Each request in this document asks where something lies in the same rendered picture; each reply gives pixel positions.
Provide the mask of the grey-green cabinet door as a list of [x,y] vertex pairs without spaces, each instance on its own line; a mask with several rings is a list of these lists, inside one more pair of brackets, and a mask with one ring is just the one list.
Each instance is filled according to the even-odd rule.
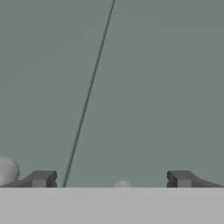
[[116,0],[69,185],[224,185],[224,0]]
[[116,0],[0,0],[0,157],[74,186],[74,143]]

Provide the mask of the pale round cabinet knob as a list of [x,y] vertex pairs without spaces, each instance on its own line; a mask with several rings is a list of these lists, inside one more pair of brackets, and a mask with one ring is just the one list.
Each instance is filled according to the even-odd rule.
[[116,188],[129,188],[131,187],[131,183],[127,180],[117,180],[114,184],[113,187]]
[[17,181],[19,175],[20,167],[15,160],[0,157],[0,186]]

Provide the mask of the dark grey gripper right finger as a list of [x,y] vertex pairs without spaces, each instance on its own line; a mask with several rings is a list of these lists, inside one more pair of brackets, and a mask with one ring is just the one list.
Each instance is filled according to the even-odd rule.
[[194,175],[190,171],[168,171],[167,172],[168,187],[215,187],[215,188],[223,188],[223,185],[218,185],[204,179],[201,179]]

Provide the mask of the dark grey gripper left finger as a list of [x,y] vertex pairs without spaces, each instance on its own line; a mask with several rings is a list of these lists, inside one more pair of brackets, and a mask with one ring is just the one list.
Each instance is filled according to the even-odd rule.
[[57,172],[56,171],[34,171],[24,179],[3,185],[3,187],[56,187]]

